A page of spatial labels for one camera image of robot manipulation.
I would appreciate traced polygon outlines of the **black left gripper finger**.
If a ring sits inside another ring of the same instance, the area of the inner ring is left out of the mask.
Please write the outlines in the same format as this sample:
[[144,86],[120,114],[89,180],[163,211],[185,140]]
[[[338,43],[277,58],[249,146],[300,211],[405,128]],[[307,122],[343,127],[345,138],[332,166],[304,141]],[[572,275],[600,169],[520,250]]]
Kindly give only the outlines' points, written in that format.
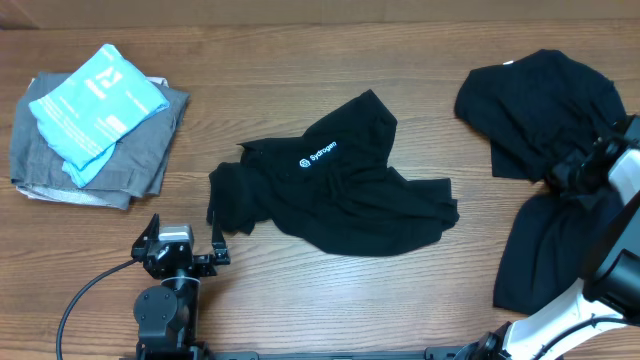
[[212,248],[213,248],[213,253],[214,253],[216,258],[228,258],[229,257],[228,246],[226,244],[226,241],[225,241],[224,235],[222,233],[222,230],[220,228],[220,225],[219,225],[219,223],[217,221],[214,221],[213,225],[212,225],[211,244],[212,244]]
[[132,244],[131,257],[133,259],[145,259],[147,257],[150,246],[158,240],[159,228],[160,217],[158,214],[154,214],[145,230]]

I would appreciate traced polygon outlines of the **plain black t-shirt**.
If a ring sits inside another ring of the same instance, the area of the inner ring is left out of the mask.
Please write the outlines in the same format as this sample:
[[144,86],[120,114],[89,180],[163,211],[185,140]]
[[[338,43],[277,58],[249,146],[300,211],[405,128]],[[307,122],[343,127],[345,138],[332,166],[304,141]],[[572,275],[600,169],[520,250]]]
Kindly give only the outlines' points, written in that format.
[[471,71],[454,112],[488,138],[493,176],[545,184],[556,161],[574,149],[589,152],[630,115],[611,80],[544,49]]

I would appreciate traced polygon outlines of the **black polo shirt with logo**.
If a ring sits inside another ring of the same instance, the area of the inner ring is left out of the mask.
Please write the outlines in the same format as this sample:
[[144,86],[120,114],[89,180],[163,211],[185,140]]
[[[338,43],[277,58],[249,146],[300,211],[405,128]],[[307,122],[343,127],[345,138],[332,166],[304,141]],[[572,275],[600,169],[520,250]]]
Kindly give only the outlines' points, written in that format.
[[214,239],[272,221],[334,255],[387,257],[441,239],[459,219],[448,178],[407,180],[388,158],[398,121],[368,90],[301,136],[242,143],[209,175]]

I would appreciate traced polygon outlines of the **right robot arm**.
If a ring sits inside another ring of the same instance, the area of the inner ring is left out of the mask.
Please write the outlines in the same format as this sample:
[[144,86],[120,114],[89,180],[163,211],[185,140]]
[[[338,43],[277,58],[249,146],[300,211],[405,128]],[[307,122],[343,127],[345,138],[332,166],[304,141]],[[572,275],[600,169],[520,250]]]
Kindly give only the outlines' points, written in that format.
[[589,338],[639,323],[639,118],[545,174],[548,193],[516,215],[493,291],[524,314],[428,359],[556,359]]

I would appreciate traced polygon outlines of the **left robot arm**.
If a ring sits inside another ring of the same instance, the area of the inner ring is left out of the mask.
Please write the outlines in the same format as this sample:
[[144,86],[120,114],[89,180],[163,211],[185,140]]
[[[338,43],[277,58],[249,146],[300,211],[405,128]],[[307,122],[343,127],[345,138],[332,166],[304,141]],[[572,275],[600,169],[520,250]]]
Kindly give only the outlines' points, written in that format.
[[134,242],[132,258],[160,283],[143,290],[133,306],[138,324],[138,359],[204,360],[213,357],[208,344],[197,339],[201,279],[231,263],[221,235],[212,239],[212,251],[193,252],[189,224],[166,225],[155,214]]

